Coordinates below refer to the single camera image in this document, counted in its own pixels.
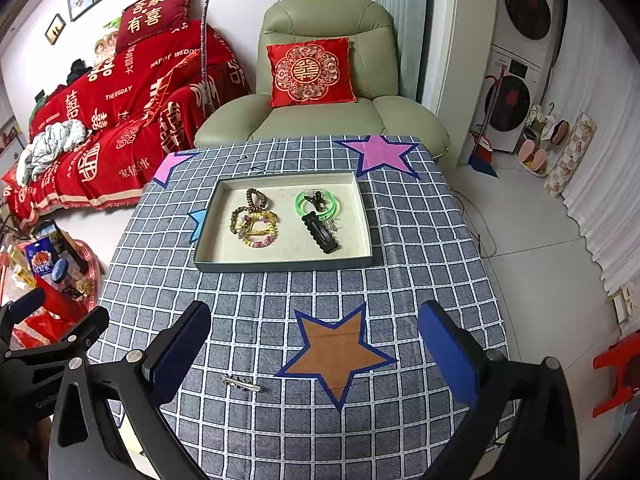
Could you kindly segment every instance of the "orange star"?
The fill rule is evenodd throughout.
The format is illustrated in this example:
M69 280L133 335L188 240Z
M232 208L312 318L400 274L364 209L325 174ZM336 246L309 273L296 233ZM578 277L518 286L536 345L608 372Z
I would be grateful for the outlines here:
M305 347L276 377L318 379L334 406L341 410L355 374L395 362L365 341L365 307L363 303L333 324L296 311Z

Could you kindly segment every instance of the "recliner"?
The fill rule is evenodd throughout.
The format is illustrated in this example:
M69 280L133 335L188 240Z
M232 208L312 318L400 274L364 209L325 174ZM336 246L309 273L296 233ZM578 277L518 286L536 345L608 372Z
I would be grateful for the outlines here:
M349 38L355 103L271 108L269 44ZM449 134L422 105L398 96L393 21L371 0L284 0L264 15L258 44L257 93L220 107L200 128L198 147L277 137L390 135L418 137L436 158Z

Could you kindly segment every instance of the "embroidered pillow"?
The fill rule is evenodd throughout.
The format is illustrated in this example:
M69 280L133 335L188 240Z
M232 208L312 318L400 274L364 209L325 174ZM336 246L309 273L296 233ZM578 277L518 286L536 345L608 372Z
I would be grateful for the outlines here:
M273 91L271 107L353 103L349 40L268 45Z
M116 54L189 21L191 0L138 0L122 13Z

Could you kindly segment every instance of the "red sofa cover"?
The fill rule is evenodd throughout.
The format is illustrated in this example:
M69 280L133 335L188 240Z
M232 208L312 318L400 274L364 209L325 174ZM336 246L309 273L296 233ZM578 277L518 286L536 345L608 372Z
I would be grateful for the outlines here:
M158 34L98 65L49 98L30 127L78 119L92 130L36 182L20 187L15 168L3 195L21 227L53 206L104 209L138 202L165 155L193 148L205 120L200 21ZM207 74L214 105L250 92L233 51L207 27Z

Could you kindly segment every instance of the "curtain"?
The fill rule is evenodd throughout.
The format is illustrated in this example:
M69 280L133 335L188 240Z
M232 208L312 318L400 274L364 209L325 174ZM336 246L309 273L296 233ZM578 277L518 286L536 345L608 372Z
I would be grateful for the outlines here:
M394 19L399 93L416 100L427 0L376 0Z
M568 0L545 101L571 124L580 111L596 123L564 204L602 267L605 290L640 283L640 64L598 0Z

